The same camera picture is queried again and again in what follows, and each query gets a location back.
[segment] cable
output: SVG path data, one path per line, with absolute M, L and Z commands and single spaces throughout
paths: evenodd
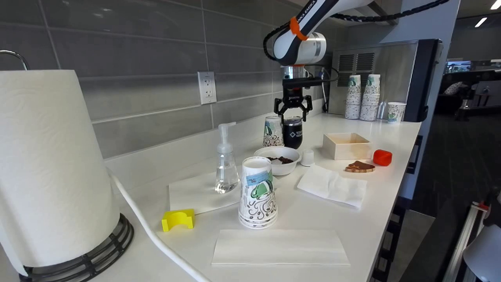
M 327 74 L 327 71 L 325 71 L 325 68 L 322 68 L 319 79 L 324 80 L 324 82 L 325 82 L 325 77 L 330 79 L 330 75 L 325 75 L 325 74 Z M 327 100 L 327 94 L 325 94 L 325 83 L 322 83 L 322 86 L 321 86 L 319 90 L 321 90 L 321 93 L 322 93 L 322 113 L 327 113 L 327 110 L 329 110 L 329 100 Z
M 341 19 L 341 21 L 349 21 L 349 22 L 390 22 L 390 21 L 396 21 L 396 19 L 401 19 L 401 17 L 407 17 L 407 16 L 412 16 L 412 14 L 418 14 L 418 13 L 423 13 L 423 11 L 427 11 L 430 8 L 435 8 L 435 6 L 440 6 L 443 3 L 448 3 L 449 0 L 435 0 L 435 2 L 430 2 L 430 3 L 426 3 L 426 5 L 421 5 L 421 6 L 415 6 L 412 10 L 405 10 L 405 11 L 401 11 L 401 13 L 394 13 L 394 14 L 387 14 L 387 16 L 350 16 L 350 14 L 333 14 L 330 17 L 333 19 Z
M 310 69 L 304 68 L 304 72 L 308 75 L 308 77 L 314 77 Z
M 333 66 L 330 66 L 330 71 L 333 71 L 338 77 L 341 75 L 340 71 Z
M 195 279 L 197 282 L 208 282 L 206 278 L 203 278 L 197 270 L 194 270 L 188 262 L 185 262 L 178 254 L 175 254 L 172 249 L 169 249 L 156 235 L 155 232 L 150 229 L 150 226 L 145 223 L 141 210 L 138 209 L 138 205 L 134 204 L 134 201 L 128 196 L 128 193 L 125 191 L 125 188 L 122 187 L 122 184 L 119 182 L 119 179 L 116 176 L 113 176 L 109 173 L 113 182 L 116 184 L 116 188 L 120 191 L 122 198 L 125 199 L 125 202 L 128 204 L 128 207 L 133 210 L 133 213 L 136 215 L 136 218 L 139 220 L 142 229 L 145 231 L 147 237 L 150 238 L 150 241 L 164 254 L 167 256 L 177 267 L 180 267 L 186 274 L 189 274 L 192 279 Z

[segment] bottle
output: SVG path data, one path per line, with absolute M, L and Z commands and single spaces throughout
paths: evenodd
M 233 146 L 228 143 L 228 129 L 232 126 L 235 126 L 235 122 L 219 124 L 219 135 L 221 135 L 221 143 L 217 146 L 219 165 L 216 171 L 216 188 L 214 188 L 214 191 L 219 194 L 230 193 L 239 185 L 236 165 L 232 157 Z

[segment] wall tile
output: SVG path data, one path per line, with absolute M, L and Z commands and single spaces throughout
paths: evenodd
M 195 75 L 80 83 L 92 121 L 199 105 Z
M 280 94 L 269 94 L 269 96 L 257 96 L 249 99 L 238 99 L 214 104 L 214 126 L 224 122 L 239 122 L 253 116 L 272 113 L 274 99 Z
M 1 0 L 0 22 L 44 25 L 44 17 L 36 0 Z
M 208 43 L 252 47 L 261 47 L 263 38 L 271 32 L 269 25 L 210 11 L 205 13 L 205 30 Z
M 197 6 L 197 8 L 202 6 L 202 0 L 169 0 L 169 2 L 178 3 L 178 5 Z
M 55 32 L 64 68 L 80 77 L 194 74 L 205 66 L 202 44 Z
M 258 21 L 269 25 L 282 25 L 300 11 L 289 2 L 269 0 L 202 0 L 203 8 L 238 17 Z
M 274 93 L 282 82 L 275 72 L 216 75 L 217 100 Z
M 94 124 L 105 158 L 211 129 L 208 107 Z
M 0 43 L 0 49 L 14 50 L 22 55 L 30 69 L 58 68 L 50 49 L 50 39 L 44 28 L 0 24 Z M 22 64 L 11 57 L 0 57 L 0 69 L 22 69 Z
M 51 27 L 202 41 L 202 11 L 167 2 L 44 0 Z
M 344 41 L 336 46 L 341 49 L 346 47 L 360 47 L 360 46 L 374 46 L 374 43 L 383 43 L 385 38 L 391 33 L 391 25 L 357 25 L 350 27 L 346 33 Z
M 264 72 L 278 71 L 261 49 L 206 46 L 208 69 L 214 72 Z

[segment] outlet cover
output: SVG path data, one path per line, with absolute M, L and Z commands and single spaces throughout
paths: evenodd
M 214 72 L 197 72 L 197 77 L 200 104 L 203 105 L 217 102 Z

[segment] kitchen counter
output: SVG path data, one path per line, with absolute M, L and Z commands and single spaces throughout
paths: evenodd
M 278 218 L 271 229 L 335 231 L 344 246 L 350 267 L 213 267 L 213 249 L 219 231 L 244 231 L 236 218 L 236 205 L 195 216 L 192 231 L 177 227 L 169 234 L 159 231 L 159 218 L 169 209 L 167 185 L 186 177 L 216 169 L 217 132 L 155 146 L 106 160 L 106 166 L 120 179 L 142 210 L 158 237 L 211 281 L 368 281 L 382 241 L 382 235 L 397 196 L 407 162 L 421 124 L 346 121 L 332 115 L 313 115 L 304 124 L 300 151 L 314 151 L 314 163 L 341 174 L 349 162 L 333 162 L 321 151 L 324 133 L 358 133 L 371 141 L 372 149 L 393 152 L 388 168 L 347 177 L 368 180 L 361 210 L 322 201 L 296 190 L 305 168 L 299 166 L 286 177 L 275 177 Z M 232 129 L 236 165 L 261 146 L 263 116 Z M 94 281 L 192 281 L 147 240 L 131 210 L 116 194 L 120 212 L 131 221 L 136 237 L 130 249 L 109 270 Z M 0 281 L 15 279 L 3 271 L 6 259 L 0 256 Z

